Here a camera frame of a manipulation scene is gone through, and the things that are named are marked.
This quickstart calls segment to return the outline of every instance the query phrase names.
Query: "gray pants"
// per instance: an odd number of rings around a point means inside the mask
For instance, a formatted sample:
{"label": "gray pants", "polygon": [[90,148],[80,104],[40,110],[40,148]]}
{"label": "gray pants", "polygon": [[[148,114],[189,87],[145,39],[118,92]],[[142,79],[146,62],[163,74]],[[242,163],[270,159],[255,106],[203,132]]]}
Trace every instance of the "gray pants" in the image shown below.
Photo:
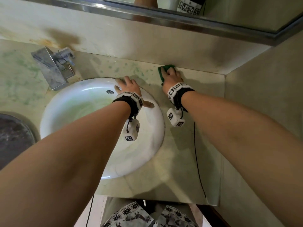
{"label": "gray pants", "polygon": [[[142,208],[144,208],[143,200],[141,200],[141,199],[107,197],[105,207],[104,207],[104,213],[102,216],[101,226],[103,226],[104,223],[115,212],[117,212],[122,207],[124,207],[132,202],[137,202]],[[153,207],[154,212],[150,213],[150,216],[155,220],[158,219],[158,217],[161,215],[161,213],[165,209],[165,207],[167,205],[169,205],[169,206],[172,206],[172,207],[180,210],[182,213],[186,214],[192,221],[195,222],[195,218],[194,218],[188,204],[177,203],[177,202],[160,202],[160,201],[152,201],[152,203],[154,203],[154,207]]]}

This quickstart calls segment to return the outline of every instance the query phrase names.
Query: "chrome faucet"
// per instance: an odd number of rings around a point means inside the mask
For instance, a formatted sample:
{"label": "chrome faucet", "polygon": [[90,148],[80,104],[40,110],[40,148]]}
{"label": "chrome faucet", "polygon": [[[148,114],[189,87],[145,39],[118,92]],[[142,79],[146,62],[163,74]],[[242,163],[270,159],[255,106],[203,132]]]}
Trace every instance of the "chrome faucet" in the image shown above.
{"label": "chrome faucet", "polygon": [[31,53],[52,90],[58,91],[68,86],[67,79],[75,75],[71,68],[74,65],[74,54],[68,47],[53,53],[44,47]]}

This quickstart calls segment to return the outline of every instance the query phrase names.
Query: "sponge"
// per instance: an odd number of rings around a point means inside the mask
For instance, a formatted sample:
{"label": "sponge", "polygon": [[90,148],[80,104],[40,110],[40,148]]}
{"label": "sponge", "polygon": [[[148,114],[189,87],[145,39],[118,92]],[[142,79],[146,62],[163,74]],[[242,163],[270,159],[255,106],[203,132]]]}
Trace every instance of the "sponge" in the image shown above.
{"label": "sponge", "polygon": [[[161,67],[163,67],[164,71],[167,72],[167,70],[168,70],[169,68],[175,68],[175,65],[168,64],[168,65],[161,66]],[[158,68],[158,72],[159,72],[159,74],[160,74],[160,78],[161,78],[162,85],[163,85],[163,83],[164,83],[164,78],[163,78],[162,73],[161,73],[161,67]]]}

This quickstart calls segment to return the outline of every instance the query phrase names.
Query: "person's left hand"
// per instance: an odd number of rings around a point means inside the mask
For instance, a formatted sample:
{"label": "person's left hand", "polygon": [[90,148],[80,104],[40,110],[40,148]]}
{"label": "person's left hand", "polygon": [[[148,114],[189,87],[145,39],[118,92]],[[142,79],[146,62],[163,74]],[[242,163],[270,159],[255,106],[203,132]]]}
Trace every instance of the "person's left hand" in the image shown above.
{"label": "person's left hand", "polygon": [[[118,83],[119,88],[118,86],[115,85],[115,91],[120,94],[122,92],[135,92],[136,94],[142,96],[142,93],[141,93],[141,90],[140,90],[140,87],[139,85],[136,83],[135,80],[131,80],[129,78],[129,76],[125,76],[124,77],[124,81],[121,80],[120,78],[116,78],[116,82]],[[149,101],[145,101],[143,100],[142,98],[142,101],[143,101],[143,107],[149,107],[149,108],[153,108],[154,107],[154,104],[149,102]]]}

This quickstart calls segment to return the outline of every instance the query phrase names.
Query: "white tile floor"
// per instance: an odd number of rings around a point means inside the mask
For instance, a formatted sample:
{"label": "white tile floor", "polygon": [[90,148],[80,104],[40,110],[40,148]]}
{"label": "white tile floor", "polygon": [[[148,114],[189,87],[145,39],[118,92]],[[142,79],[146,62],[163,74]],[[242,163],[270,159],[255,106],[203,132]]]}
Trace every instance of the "white tile floor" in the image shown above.
{"label": "white tile floor", "polygon": [[[83,213],[79,217],[74,227],[85,227],[88,216],[89,216],[89,221],[87,223],[87,227],[100,227],[106,198],[107,196],[95,194],[93,203],[92,200],[89,201],[89,203],[85,207]],[[211,225],[208,223],[206,218],[203,216],[203,214],[195,204],[189,204],[189,206],[193,212],[194,218],[199,227],[211,227]]]}

